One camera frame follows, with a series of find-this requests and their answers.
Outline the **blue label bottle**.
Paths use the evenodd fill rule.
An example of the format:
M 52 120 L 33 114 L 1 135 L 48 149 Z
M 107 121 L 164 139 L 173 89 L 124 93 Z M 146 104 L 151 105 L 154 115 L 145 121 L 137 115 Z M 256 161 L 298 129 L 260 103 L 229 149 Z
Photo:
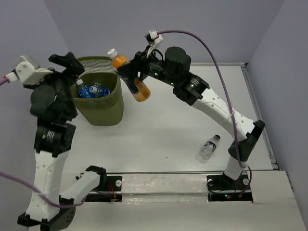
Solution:
M 101 85 L 90 86 L 89 91 L 90 93 L 94 94 L 96 98 L 105 97 L 111 93 L 111 91 L 108 88 L 103 87 Z
M 90 88 L 82 79 L 76 81 L 79 96 L 83 99 L 94 99 L 95 95 L 90 92 Z

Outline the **orange tea bottle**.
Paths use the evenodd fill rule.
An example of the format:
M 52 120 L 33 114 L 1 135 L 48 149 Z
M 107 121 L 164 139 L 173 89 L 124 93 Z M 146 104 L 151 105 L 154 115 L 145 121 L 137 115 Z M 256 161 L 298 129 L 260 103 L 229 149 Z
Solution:
M 151 95 L 151 91 L 141 80 L 139 80 L 138 76 L 125 74 L 124 71 L 120 71 L 121 67 L 129 64 L 127 57 L 120 55 L 116 49 L 109 50 L 107 55 L 112 60 L 115 72 L 125 82 L 134 99 L 138 102 L 147 100 Z

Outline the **pepsi label small bottle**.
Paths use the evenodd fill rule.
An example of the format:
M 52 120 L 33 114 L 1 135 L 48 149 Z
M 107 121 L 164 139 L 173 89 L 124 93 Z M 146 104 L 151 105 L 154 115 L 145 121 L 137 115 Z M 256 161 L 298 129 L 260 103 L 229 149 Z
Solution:
M 213 155 L 220 141 L 220 136 L 218 134 L 214 135 L 212 138 L 208 139 L 206 143 L 200 148 L 198 154 L 196 155 L 197 160 L 205 164 Z

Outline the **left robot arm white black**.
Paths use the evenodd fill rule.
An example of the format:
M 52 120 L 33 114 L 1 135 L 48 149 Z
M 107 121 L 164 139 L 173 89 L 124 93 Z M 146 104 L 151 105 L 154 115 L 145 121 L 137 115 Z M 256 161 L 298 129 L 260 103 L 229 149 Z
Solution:
M 26 55 L 15 64 L 18 79 L 25 88 L 32 89 L 30 112 L 37 118 L 35 190 L 26 212 L 17 222 L 25 227 L 38 225 L 42 231 L 61 231 L 71 224 L 76 207 L 84 203 L 88 194 L 106 186 L 107 174 L 102 167 L 90 166 L 68 190 L 60 191 L 64 164 L 76 130 L 71 123 L 77 109 L 70 88 L 84 67 L 71 52 L 64 56 L 53 54 L 49 61 L 64 70 L 40 67 Z

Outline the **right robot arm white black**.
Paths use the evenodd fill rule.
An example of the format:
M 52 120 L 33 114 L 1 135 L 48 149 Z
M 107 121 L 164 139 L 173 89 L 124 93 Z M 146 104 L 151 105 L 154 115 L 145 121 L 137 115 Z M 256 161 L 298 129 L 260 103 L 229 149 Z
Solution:
M 173 88 L 173 94 L 181 101 L 208 115 L 220 124 L 234 141 L 228 149 L 230 155 L 221 177 L 222 185 L 232 189 L 254 149 L 265 123 L 253 121 L 228 106 L 210 85 L 190 72 L 191 58 L 180 47 L 169 47 L 164 59 L 158 59 L 149 49 L 139 51 L 131 61 L 121 61 L 116 72 L 125 80 L 144 80 L 153 77 Z

